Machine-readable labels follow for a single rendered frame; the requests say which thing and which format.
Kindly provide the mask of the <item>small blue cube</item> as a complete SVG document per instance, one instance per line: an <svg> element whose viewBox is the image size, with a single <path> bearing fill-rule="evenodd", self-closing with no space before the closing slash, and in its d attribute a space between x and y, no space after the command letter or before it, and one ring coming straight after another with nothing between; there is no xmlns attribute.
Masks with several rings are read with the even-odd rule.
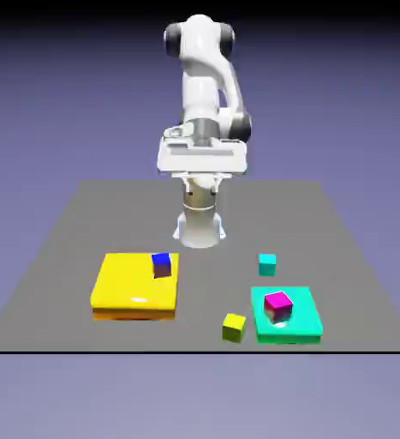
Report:
<svg viewBox="0 0 400 439"><path fill-rule="evenodd" d="M152 271L155 279L171 276L171 259L167 252L151 254Z"/></svg>

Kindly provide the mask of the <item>small magenta cube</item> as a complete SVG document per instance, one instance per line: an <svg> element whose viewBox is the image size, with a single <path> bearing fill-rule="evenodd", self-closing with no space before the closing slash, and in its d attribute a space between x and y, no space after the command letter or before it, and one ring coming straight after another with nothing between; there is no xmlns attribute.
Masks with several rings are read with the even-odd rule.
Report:
<svg viewBox="0 0 400 439"><path fill-rule="evenodd" d="M272 292L264 296L264 312L273 323L289 320L293 305L284 291Z"/></svg>

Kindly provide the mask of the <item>large yellow box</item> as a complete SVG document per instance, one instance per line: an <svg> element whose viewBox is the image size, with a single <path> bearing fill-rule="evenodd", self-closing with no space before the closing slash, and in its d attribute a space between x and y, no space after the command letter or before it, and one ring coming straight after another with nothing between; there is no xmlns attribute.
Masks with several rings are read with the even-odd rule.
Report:
<svg viewBox="0 0 400 439"><path fill-rule="evenodd" d="M90 297L93 319L172 320L176 315L179 255L169 253L171 276L155 279L152 253L108 253Z"/></svg>

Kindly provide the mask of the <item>large cyan box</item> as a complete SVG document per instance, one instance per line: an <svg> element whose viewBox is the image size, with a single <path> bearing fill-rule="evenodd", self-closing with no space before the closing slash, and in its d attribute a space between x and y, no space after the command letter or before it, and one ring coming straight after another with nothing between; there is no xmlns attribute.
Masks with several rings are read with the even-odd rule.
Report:
<svg viewBox="0 0 400 439"><path fill-rule="evenodd" d="M288 320L273 322L264 311L267 294L284 292L293 303ZM308 286L252 286L251 306L260 344L318 344L323 325Z"/></svg>

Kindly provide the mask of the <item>small yellow cube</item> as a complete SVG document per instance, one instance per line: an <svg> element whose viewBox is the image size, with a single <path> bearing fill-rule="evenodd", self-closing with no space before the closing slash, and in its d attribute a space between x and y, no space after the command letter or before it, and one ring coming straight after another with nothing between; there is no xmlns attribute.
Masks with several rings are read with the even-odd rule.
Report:
<svg viewBox="0 0 400 439"><path fill-rule="evenodd" d="M233 343L240 343L245 334L246 322L246 316L228 313L222 323L222 338Z"/></svg>

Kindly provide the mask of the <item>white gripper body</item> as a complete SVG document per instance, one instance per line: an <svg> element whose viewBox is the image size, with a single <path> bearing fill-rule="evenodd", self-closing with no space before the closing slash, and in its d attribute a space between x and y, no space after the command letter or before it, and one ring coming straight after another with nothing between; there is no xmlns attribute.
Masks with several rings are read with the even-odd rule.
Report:
<svg viewBox="0 0 400 439"><path fill-rule="evenodd" d="M163 137L157 168L166 173L243 174L248 168L247 145L242 141L212 138L212 145L199 147L191 137Z"/></svg>

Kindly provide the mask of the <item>small cyan cube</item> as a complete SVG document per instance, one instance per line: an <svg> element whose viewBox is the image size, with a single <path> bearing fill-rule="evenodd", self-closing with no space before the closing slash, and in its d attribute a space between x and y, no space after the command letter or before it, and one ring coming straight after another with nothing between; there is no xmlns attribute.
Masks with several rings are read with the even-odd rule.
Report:
<svg viewBox="0 0 400 439"><path fill-rule="evenodd" d="M277 258L275 254L259 254L258 263L259 276L275 276L277 266Z"/></svg>

